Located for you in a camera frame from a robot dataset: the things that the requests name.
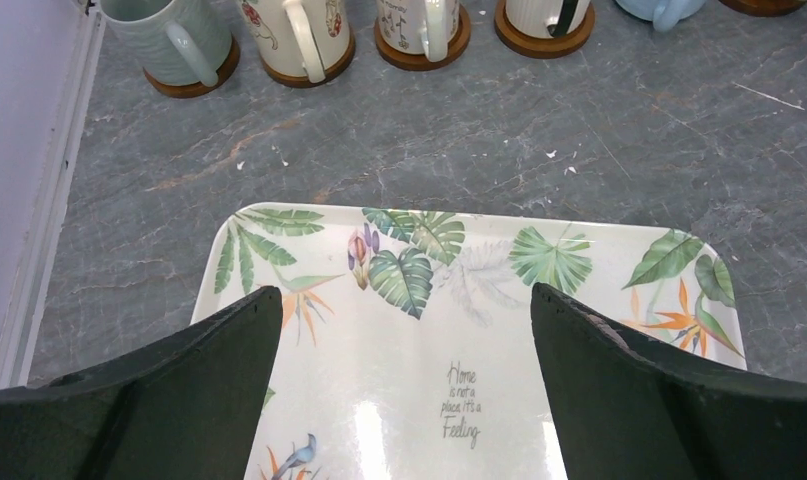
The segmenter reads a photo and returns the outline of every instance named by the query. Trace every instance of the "white tray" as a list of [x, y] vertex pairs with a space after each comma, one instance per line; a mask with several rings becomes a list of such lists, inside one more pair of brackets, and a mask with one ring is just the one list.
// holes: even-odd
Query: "white tray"
[[218, 232], [192, 319], [282, 290], [245, 479], [565, 478], [531, 335], [536, 281], [745, 368], [727, 268], [689, 234], [257, 204]]

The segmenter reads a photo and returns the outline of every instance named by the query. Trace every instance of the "baseboard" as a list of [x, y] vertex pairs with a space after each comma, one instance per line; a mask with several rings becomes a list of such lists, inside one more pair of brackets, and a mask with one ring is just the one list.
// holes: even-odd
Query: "baseboard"
[[82, 14], [70, 75], [59, 103], [56, 136], [47, 150], [44, 177], [0, 337], [0, 389], [24, 385], [29, 378], [104, 31], [98, 11]]

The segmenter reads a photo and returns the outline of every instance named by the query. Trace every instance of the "round coaster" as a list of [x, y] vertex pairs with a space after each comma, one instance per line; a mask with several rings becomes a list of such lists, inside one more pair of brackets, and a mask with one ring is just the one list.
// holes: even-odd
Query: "round coaster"
[[512, 50], [532, 58], [559, 58], [576, 52], [588, 40], [594, 29], [594, 5], [589, 4], [586, 16], [576, 30], [559, 38], [535, 38], [521, 33], [506, 17], [506, 0], [497, 2], [494, 30], [500, 40]]
[[459, 5], [459, 27], [456, 29], [456, 35], [454, 35], [450, 43], [447, 44], [447, 56], [440, 62], [430, 62], [427, 60], [426, 55], [410, 55], [395, 50], [382, 38], [382, 33], [379, 30], [379, 21], [374, 22], [374, 43], [376, 43], [379, 55], [383, 60], [395, 67], [412, 72], [426, 72], [449, 65], [459, 58], [462, 52], [468, 48], [468, 42], [470, 40], [471, 18], [468, 16], [468, 11], [465, 10], [465, 7], [462, 5]]
[[219, 86], [223, 85], [229, 77], [232, 76], [232, 72], [235, 71], [235, 67], [238, 66], [238, 60], [241, 58], [241, 48], [238, 47], [238, 42], [235, 40], [235, 37], [232, 37], [232, 46], [229, 47], [229, 55], [226, 56], [226, 59], [223, 61], [223, 64], [218, 68], [218, 83], [214, 87], [207, 87], [200, 82], [192, 83], [191, 85], [165, 85], [155, 78], [152, 77], [147, 70], [144, 70], [144, 77], [147, 78], [147, 81], [150, 82], [150, 85], [155, 87], [159, 93], [163, 93], [168, 97], [173, 98], [194, 98], [199, 97], [200, 95], [205, 95], [212, 90], [218, 88]]
[[283, 75], [265, 63], [264, 58], [262, 58], [262, 66], [272, 79], [285, 86], [292, 88], [311, 88], [317, 87], [318, 85], [323, 85], [324, 83], [327, 83], [335, 77], [341, 75], [341, 73], [347, 69], [347, 66], [350, 65], [350, 62], [353, 60], [354, 56], [356, 56], [356, 36], [353, 34], [353, 29], [350, 28], [350, 43], [347, 45], [347, 50], [344, 51], [344, 56], [332, 64], [331, 67], [324, 70], [324, 75], [326, 78], [324, 78], [322, 82], [312, 83], [309, 81], [308, 76], [292, 77], [291, 75]]
[[721, 0], [721, 3], [754, 17], [780, 17], [804, 6], [806, 0]]

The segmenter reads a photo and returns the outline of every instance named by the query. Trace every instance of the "white wall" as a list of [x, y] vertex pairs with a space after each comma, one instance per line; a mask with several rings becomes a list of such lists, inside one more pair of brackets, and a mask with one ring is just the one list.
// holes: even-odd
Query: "white wall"
[[0, 0], [0, 334], [44, 174], [79, 15], [70, 0]]

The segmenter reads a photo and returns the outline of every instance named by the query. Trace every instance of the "table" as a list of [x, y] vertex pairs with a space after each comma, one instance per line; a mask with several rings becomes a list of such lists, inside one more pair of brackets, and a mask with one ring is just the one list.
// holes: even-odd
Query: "table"
[[156, 93], [107, 32], [31, 381], [188, 325], [217, 228], [259, 201], [660, 225], [733, 275], [749, 368], [807, 382], [807, 6], [758, 19], [709, 0], [656, 34], [608, 0], [577, 53], [515, 54], [495, 2], [440, 71], [380, 59], [373, 2], [348, 0], [357, 53], [331, 84], [263, 72], [231, 0], [235, 75]]

